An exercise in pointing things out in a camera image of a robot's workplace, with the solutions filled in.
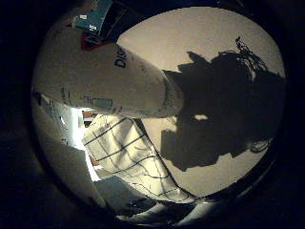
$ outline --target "small object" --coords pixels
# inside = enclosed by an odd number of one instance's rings
[[[75,16],[72,19],[72,27],[99,36],[104,19],[112,4],[112,0],[97,1],[96,9],[89,11],[87,14]]]

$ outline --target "dark background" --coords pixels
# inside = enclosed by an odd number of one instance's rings
[[[204,1],[126,2],[158,12],[168,6],[191,6]],[[305,228],[302,2],[246,1],[257,21],[274,36],[287,64],[287,104],[271,149],[279,155],[272,171],[253,193],[218,219],[206,223],[207,228]],[[71,0],[0,2],[0,228],[121,227],[77,201],[51,173],[43,157],[38,160],[34,154],[41,155],[31,132],[31,71],[45,32],[70,3]]]

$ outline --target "grid pattern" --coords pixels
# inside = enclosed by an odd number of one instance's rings
[[[99,114],[82,141],[105,170],[148,198],[177,203],[193,201],[176,185],[159,153],[132,119]]]

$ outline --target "blue object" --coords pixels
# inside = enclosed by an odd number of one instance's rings
[[[96,9],[87,14],[75,16],[72,26],[94,35],[100,35],[105,17],[112,4],[112,0],[97,0]]]

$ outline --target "checkered cloth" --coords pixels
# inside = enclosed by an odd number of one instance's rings
[[[176,203],[193,201],[174,182],[159,153],[134,120],[99,114],[82,141],[105,170],[148,198]]]

